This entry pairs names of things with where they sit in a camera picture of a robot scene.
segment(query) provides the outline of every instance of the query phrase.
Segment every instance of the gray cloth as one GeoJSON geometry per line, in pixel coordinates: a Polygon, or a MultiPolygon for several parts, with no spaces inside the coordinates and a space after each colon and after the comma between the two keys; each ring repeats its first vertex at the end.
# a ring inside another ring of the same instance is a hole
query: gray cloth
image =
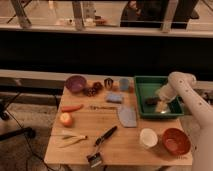
{"type": "Polygon", "coordinates": [[[124,127],[137,127],[136,112],[132,107],[119,106],[118,118],[124,127]]]}

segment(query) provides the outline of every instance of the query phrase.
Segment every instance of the carrot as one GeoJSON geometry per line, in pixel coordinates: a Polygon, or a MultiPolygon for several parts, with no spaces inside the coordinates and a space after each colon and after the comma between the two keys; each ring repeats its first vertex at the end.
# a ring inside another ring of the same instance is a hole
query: carrot
{"type": "Polygon", "coordinates": [[[83,104],[76,105],[76,106],[61,106],[61,111],[62,112],[73,112],[73,111],[81,109],[82,107],[84,107],[83,104]]]}

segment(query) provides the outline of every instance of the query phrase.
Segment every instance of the small bowl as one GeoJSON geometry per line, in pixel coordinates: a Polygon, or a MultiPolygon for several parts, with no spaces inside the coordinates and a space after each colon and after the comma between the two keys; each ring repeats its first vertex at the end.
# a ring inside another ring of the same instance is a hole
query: small bowl
{"type": "Polygon", "coordinates": [[[167,129],[163,133],[162,142],[164,147],[176,156],[188,153],[191,148],[187,135],[177,128],[167,129]]]}
{"type": "Polygon", "coordinates": [[[79,93],[86,87],[87,80],[80,76],[74,75],[69,77],[65,82],[65,87],[72,93],[79,93]]]}

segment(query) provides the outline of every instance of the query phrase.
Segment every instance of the tripod leg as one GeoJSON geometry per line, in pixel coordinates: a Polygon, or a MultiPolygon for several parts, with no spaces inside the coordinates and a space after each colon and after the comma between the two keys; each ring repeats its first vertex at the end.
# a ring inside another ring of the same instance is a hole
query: tripod leg
{"type": "Polygon", "coordinates": [[[12,132],[8,132],[6,134],[0,135],[0,141],[8,139],[8,138],[12,138],[16,135],[20,135],[26,132],[28,133],[27,136],[29,138],[34,138],[36,135],[35,131],[32,128],[27,127],[27,128],[18,129],[16,131],[12,131],[12,132]]]}

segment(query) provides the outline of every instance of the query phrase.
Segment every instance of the red object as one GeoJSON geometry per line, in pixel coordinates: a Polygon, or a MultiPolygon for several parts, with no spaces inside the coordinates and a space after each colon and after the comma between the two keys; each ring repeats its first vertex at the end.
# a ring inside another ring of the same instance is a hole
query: red object
{"type": "Polygon", "coordinates": [[[73,124],[73,118],[69,113],[62,113],[59,117],[59,120],[65,127],[70,127],[73,124]]]}
{"type": "Polygon", "coordinates": [[[164,147],[173,155],[183,155],[189,152],[191,143],[187,135],[177,129],[169,128],[162,136],[164,147]]]}
{"type": "Polygon", "coordinates": [[[76,105],[76,106],[61,106],[61,111],[62,112],[73,112],[73,111],[81,109],[82,107],[84,107],[83,104],[76,105]]]}

